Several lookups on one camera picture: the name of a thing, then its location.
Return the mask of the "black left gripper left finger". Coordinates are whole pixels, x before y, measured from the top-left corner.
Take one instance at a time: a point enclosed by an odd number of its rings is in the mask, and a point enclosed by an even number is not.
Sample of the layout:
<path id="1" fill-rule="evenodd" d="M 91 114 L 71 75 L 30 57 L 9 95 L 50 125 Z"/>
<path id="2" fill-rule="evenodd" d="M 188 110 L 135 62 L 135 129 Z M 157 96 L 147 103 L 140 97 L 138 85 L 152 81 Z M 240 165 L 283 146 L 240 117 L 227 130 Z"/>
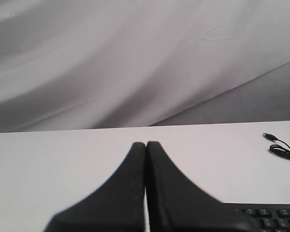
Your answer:
<path id="1" fill-rule="evenodd" d="M 133 143 L 112 176 L 77 204 L 55 214 L 47 232 L 143 232 L 145 145 Z"/>

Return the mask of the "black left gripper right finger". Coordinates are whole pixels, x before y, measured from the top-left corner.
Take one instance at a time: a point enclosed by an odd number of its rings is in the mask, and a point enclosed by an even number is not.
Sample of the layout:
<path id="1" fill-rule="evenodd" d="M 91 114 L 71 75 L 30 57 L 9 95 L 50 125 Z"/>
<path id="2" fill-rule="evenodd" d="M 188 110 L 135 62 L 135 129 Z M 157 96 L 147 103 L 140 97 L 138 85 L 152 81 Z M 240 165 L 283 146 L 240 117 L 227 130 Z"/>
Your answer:
<path id="1" fill-rule="evenodd" d="M 146 146 L 146 196 L 152 232 L 258 232 L 256 222 L 218 201 L 172 162 L 159 142 Z"/>

